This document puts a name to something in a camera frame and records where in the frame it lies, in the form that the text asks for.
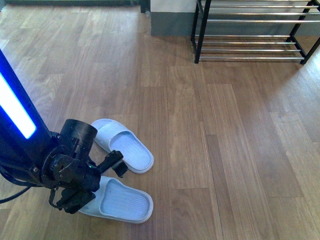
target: glowing light bar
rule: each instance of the glowing light bar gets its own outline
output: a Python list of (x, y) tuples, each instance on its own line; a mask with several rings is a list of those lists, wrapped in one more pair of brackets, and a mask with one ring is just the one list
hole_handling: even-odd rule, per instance
[(0, 106), (8, 114), (22, 135), (29, 139), (36, 131), (36, 125), (21, 105), (7, 81), (0, 73)]

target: slipper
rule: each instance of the slipper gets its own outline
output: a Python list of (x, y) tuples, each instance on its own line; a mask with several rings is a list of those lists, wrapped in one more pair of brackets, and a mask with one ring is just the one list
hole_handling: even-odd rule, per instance
[(146, 192), (128, 187), (113, 177), (101, 176), (95, 199), (79, 212), (93, 217), (141, 224), (150, 218), (153, 209), (152, 198)]
[(120, 122), (99, 119), (91, 125), (98, 130), (96, 143), (109, 153), (113, 150), (120, 151), (129, 170), (143, 174), (151, 169), (154, 156), (135, 134)]

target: wall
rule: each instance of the wall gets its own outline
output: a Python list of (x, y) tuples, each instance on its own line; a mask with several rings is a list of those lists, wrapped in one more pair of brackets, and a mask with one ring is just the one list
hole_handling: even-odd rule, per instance
[[(228, 5), (243, 5), (245, 2), (228, 2)], [(270, 2), (251, 2), (254, 5), (269, 5)], [(273, 5), (302, 5), (303, 2), (279, 2)], [(212, 1), (211, 6), (225, 6), (226, 2)], [(194, 12), (196, 9), (196, 0), (151, 0), (151, 35), (153, 36), (188, 36), (191, 33)], [(232, 13), (232, 12), (250, 12), (249, 9), (221, 9), (211, 10), (212, 13)], [(269, 9), (255, 9), (256, 12), (272, 12)], [(281, 9), (281, 12), (302, 12), (302, 9)], [(264, 19), (283, 19), (283, 17), (261, 17)], [(209, 24), (206, 30), (207, 34), (216, 35), (288, 35), (294, 24), (270, 24), (259, 23), (252, 27), (252, 23), (215, 23)], [(320, 36), (320, 24), (306, 23), (298, 31), (297, 35), (317, 35)]]

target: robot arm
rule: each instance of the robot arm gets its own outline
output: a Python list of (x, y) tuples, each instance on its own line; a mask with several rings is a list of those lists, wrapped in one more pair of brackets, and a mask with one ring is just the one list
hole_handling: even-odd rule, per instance
[[(60, 133), (49, 131), (0, 51), (0, 173), (7, 180), (49, 188), (53, 207), (76, 213), (95, 198), (102, 173), (112, 168), (122, 177), (128, 170), (119, 151), (98, 166), (91, 160), (97, 132), (74, 119), (66, 120)], [(59, 187), (64, 188), (62, 197), (54, 204)]]

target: metal shoe rack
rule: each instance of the metal shoe rack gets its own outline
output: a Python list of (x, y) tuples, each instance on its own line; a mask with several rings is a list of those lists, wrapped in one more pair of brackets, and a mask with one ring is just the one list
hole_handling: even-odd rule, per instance
[[(212, 0), (197, 0), (194, 14), (191, 42), (194, 50), (194, 63), (199, 61), (297, 61), (305, 64), (320, 45), (320, 37), (308, 53), (302, 48), (295, 37), (302, 24), (320, 23), (320, 3), (317, 0), (227, 0), (223, 3), (245, 3), (246, 5), (222, 5), (211, 7)], [(267, 4), (252, 5), (248, 3), (265, 2)], [(298, 3), (297, 5), (272, 5), (271, 2)], [(239, 12), (211, 13), (210, 9), (238, 9)], [(254, 9), (271, 9), (272, 12), (261, 12)], [(287, 12), (292, 9), (301, 9), (301, 12)], [(232, 16), (232, 19), (219, 19)], [(288, 19), (252, 19), (252, 17), (296, 17), (297, 20)], [(307, 16), (317, 16), (317, 20), (306, 20)], [(198, 19), (201, 18), (199, 35), (196, 34)], [(295, 24), (289, 35), (208, 35), (207, 24), (232, 23), (239, 24)]]

